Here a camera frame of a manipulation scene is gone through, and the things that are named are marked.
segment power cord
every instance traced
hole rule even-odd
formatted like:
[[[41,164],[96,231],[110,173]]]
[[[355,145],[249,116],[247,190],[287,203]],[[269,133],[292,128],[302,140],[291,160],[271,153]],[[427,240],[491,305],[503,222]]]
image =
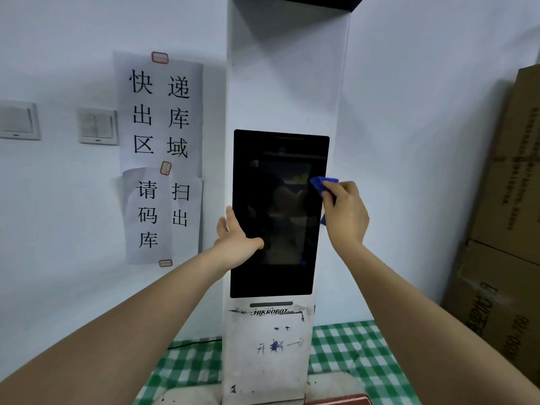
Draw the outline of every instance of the power cord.
[[[193,342],[188,342],[187,344],[182,344],[182,345],[178,345],[178,346],[175,346],[175,347],[168,347],[167,350],[170,350],[170,349],[177,349],[177,348],[182,348],[182,347],[187,347],[187,346],[190,346],[190,345],[193,345],[193,344],[205,344],[207,342],[218,342],[218,341],[223,341],[222,338],[219,338],[217,340],[208,340],[208,341],[193,341]]]

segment table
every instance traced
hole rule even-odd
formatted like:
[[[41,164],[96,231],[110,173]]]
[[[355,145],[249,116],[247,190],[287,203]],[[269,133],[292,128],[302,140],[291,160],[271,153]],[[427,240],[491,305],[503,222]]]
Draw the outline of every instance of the table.
[[[221,381],[221,339],[175,341],[159,360],[133,405],[150,405],[167,389]],[[348,372],[374,405],[420,404],[374,321],[313,328],[309,374]]]

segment white light switch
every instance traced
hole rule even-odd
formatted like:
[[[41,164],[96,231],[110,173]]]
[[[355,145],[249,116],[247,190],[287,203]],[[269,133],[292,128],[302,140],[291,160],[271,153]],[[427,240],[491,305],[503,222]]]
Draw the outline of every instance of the white light switch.
[[[0,100],[0,138],[38,140],[36,105]]]
[[[117,145],[116,111],[78,108],[79,142]]]

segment wall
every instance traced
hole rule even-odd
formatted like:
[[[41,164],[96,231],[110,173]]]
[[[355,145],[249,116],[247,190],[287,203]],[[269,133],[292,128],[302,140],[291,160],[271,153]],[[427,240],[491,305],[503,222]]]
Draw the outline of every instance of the wall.
[[[329,174],[357,182],[368,248],[437,302],[501,100],[539,45],[540,0],[364,0],[353,12]],[[371,318],[325,258],[315,321]]]
[[[124,264],[118,147],[77,141],[76,107],[116,106],[113,49],[205,64],[202,243],[213,244],[224,203],[226,2],[0,1],[0,95],[37,103],[42,132],[0,141],[0,380],[166,272]],[[221,295],[214,285],[183,337],[221,333]]]
[[[0,1],[0,95],[36,102],[43,136],[0,142],[0,379],[165,273],[123,264],[118,148],[77,142],[76,107],[114,107],[113,49],[205,63],[212,244],[224,198],[226,2]],[[536,58],[539,3],[365,0],[353,13],[329,174],[359,183],[367,245],[435,300],[507,81]],[[369,318],[324,234],[321,247],[316,322]],[[220,307],[216,284],[181,334],[220,334]]]

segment red object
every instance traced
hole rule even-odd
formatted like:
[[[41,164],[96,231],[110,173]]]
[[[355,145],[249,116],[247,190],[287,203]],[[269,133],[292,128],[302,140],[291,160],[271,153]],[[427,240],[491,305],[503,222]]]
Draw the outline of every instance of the red object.
[[[169,176],[169,173],[171,173],[172,163],[165,162],[161,164],[161,169],[159,170],[159,173],[165,176]]]
[[[168,55],[164,52],[152,52],[152,61],[156,64],[168,64]]]
[[[347,396],[339,396],[336,398],[320,399],[316,401],[308,401],[304,405],[373,405],[369,396],[365,394],[355,394]]]
[[[172,260],[159,260],[159,267],[171,267],[172,266]]]

